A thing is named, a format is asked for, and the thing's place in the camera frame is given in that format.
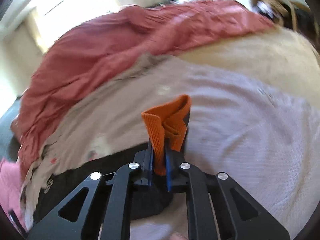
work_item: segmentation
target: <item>brown object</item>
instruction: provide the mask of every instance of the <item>brown object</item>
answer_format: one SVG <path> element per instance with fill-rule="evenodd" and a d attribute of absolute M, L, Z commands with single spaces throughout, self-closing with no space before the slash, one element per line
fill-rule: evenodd
<path fill-rule="evenodd" d="M 292 29 L 305 36 L 310 43 L 320 51 L 319 25 L 307 6 L 295 1 L 283 0 L 253 0 L 254 3 L 262 1 L 270 6 L 275 18 L 273 22 L 280 26 Z"/>
<path fill-rule="evenodd" d="M 190 107 L 191 98 L 181 95 L 174 101 L 141 113 L 154 150 L 154 172 L 158 175 L 165 175 L 164 138 L 169 138 L 172 150 L 180 151 L 187 132 L 184 118 Z"/>

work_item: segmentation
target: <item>orange towel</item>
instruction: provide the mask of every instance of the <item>orange towel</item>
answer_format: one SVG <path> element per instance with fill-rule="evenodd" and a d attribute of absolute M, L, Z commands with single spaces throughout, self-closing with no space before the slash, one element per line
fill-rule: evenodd
<path fill-rule="evenodd" d="M 169 138 L 172 150 L 180 151 L 187 132 L 185 118 L 189 116 L 190 107 L 190 96 L 181 95 L 174 101 L 141 113 L 154 150 L 154 172 L 158 175 L 165 175 L 164 138 Z"/>

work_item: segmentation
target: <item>gray cloth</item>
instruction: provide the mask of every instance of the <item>gray cloth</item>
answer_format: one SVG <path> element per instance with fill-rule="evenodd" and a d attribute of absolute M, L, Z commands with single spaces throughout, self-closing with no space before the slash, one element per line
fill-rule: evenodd
<path fill-rule="evenodd" d="M 17 161 L 20 143 L 10 130 L 12 120 L 19 113 L 20 98 L 0 118 L 0 160 L 2 157 L 11 162 Z"/>
<path fill-rule="evenodd" d="M 260 81 L 175 57 L 144 56 L 68 112 L 26 177 L 27 227 L 51 174 L 81 166 L 92 149 L 101 158 L 145 142 L 140 113 L 183 93 L 192 98 L 186 160 L 230 174 L 294 238 L 320 199 L 320 113 Z M 187 234 L 183 195 L 160 215 L 132 222 L 131 239 L 168 239 L 173 231 Z"/>

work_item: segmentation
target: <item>black fabric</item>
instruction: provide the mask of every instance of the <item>black fabric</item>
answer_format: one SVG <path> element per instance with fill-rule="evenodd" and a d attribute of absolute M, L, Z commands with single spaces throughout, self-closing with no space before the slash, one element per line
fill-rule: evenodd
<path fill-rule="evenodd" d="M 148 143 L 85 163 L 83 166 L 52 175 L 48 180 L 49 189 L 41 189 L 36 210 L 33 214 L 34 225 L 46 216 L 61 200 L 74 190 L 92 172 L 102 174 L 116 172 L 121 166 L 132 162 L 136 152 L 148 148 Z M 165 176 L 153 175 L 152 187 L 147 192 L 134 192 L 131 219 L 141 219 L 159 214 L 171 202 L 173 195 L 165 189 Z"/>
<path fill-rule="evenodd" d="M 0 239 L 24 240 L 0 206 Z"/>

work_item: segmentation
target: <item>pile of laundry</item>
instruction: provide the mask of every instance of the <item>pile of laundry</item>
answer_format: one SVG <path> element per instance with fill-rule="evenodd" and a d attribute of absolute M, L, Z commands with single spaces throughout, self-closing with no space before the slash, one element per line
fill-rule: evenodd
<path fill-rule="evenodd" d="M 3 173 L 5 162 L 0 170 L 0 204 L 4 211 L 13 209 L 23 224 L 20 192 L 15 189 L 12 193 L 12 177 L 23 181 L 70 108 L 132 67 L 139 56 L 147 52 L 177 55 L 273 26 L 269 19 L 234 0 L 198 0 L 153 9 L 129 6 L 65 33 L 32 76 L 21 99 L 20 113 L 12 123 L 21 148 L 16 175 Z"/>

